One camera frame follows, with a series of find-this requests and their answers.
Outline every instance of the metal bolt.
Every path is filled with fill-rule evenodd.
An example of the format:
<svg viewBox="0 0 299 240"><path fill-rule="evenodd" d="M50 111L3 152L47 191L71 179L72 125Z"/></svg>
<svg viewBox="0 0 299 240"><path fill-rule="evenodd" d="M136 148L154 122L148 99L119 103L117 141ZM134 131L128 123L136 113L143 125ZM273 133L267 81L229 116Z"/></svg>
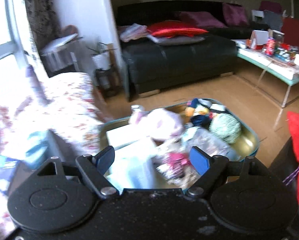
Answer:
<svg viewBox="0 0 299 240"><path fill-rule="evenodd" d="M200 196L204 193L204 190L201 187L191 187L189 188L188 193L191 196Z"/></svg>
<svg viewBox="0 0 299 240"><path fill-rule="evenodd" d="M117 192L116 188L114 187L104 187L101 189L101 193L104 196L109 196L109 195L113 195Z"/></svg>

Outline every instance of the patterned curtain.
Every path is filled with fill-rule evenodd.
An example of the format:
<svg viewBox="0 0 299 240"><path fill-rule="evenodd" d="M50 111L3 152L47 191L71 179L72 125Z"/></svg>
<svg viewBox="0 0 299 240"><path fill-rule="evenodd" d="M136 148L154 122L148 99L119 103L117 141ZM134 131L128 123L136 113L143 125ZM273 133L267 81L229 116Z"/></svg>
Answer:
<svg viewBox="0 0 299 240"><path fill-rule="evenodd" d="M50 41L59 38L60 25L52 10L52 0L24 0L35 45L40 51Z"/></svg>

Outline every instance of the black circular cover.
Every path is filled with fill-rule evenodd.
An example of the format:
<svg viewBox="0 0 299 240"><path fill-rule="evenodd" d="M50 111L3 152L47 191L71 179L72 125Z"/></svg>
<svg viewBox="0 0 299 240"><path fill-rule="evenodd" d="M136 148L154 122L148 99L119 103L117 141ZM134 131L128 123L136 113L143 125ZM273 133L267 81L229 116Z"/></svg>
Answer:
<svg viewBox="0 0 299 240"><path fill-rule="evenodd" d="M297 212L297 201L287 188L263 176L219 187L211 196L211 205L225 226L251 233L286 227Z"/></svg>
<svg viewBox="0 0 299 240"><path fill-rule="evenodd" d="M17 188L8 200L13 221L25 230L56 233L88 217L94 196L82 184L59 176L36 176Z"/></svg>

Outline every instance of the floor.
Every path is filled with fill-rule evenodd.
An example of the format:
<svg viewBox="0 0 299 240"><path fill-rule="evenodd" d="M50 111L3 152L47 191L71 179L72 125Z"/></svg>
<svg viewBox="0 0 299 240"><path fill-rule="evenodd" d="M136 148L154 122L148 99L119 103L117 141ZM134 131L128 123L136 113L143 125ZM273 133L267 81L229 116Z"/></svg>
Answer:
<svg viewBox="0 0 299 240"><path fill-rule="evenodd" d="M133 104L140 104L146 110L152 110L182 103L192 98L214 98L226 105L257 133L260 139L260 148L256 157L269 166L290 137L286 113L288 111L299 113L299 99L282 110L264 94L240 78L244 77L250 82L256 83L261 72L262 70L258 67L239 59L235 75L232 76L181 85L163 90L157 95L138 98L130 103L126 101L123 92L106 101L113 116L121 118L131 114L130 106ZM283 101L287 90L285 83L269 73L264 75L260 87L280 101ZM292 87L289 99L293 99L297 95L299 95L299 84Z"/></svg>

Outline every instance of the green yarn ball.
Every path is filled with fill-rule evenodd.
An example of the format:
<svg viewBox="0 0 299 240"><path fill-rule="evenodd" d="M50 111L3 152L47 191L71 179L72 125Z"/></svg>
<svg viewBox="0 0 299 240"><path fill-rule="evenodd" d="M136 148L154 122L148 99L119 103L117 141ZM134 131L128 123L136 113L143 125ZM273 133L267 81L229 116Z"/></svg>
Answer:
<svg viewBox="0 0 299 240"><path fill-rule="evenodd" d="M241 123L230 114L218 114L211 121L209 130L224 142L233 144L240 135Z"/></svg>

